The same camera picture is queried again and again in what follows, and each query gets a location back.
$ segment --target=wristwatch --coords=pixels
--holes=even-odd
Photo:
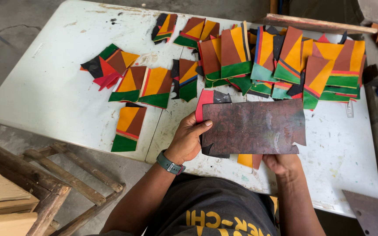
[[[178,164],[175,164],[175,163],[172,163],[171,161],[169,161],[165,156],[164,156],[164,151],[161,151],[160,154],[158,154],[157,156],[157,163],[163,167],[164,169],[166,169],[168,172],[172,173],[172,174],[175,174],[175,175],[180,175],[180,173],[182,173],[185,169],[186,169],[186,166],[184,165],[178,165]]]

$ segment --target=hand saw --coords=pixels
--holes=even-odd
[[[365,235],[378,236],[378,199],[342,190]]]

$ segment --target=cardboard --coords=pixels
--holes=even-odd
[[[36,212],[0,215],[0,236],[26,236],[36,220]]]

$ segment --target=right hand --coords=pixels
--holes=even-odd
[[[280,177],[292,176],[303,170],[300,158],[296,154],[264,154],[262,160]]]

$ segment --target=wooden stool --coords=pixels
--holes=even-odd
[[[34,210],[34,212],[38,214],[37,221],[34,223],[27,236],[69,236],[117,200],[125,189],[125,184],[119,184],[112,180],[88,162],[78,158],[65,146],[66,144],[54,143],[49,147],[38,150],[26,150],[23,154],[18,156],[0,147],[0,174],[21,188],[29,191],[40,200]],[[111,187],[114,191],[105,198],[47,158],[57,153],[70,159],[77,166]],[[51,173],[63,178],[95,205],[61,229],[56,230],[56,228],[59,227],[59,223],[54,221],[53,217],[59,211],[66,196],[68,196],[71,186],[30,164],[29,162],[32,160],[36,161]]]

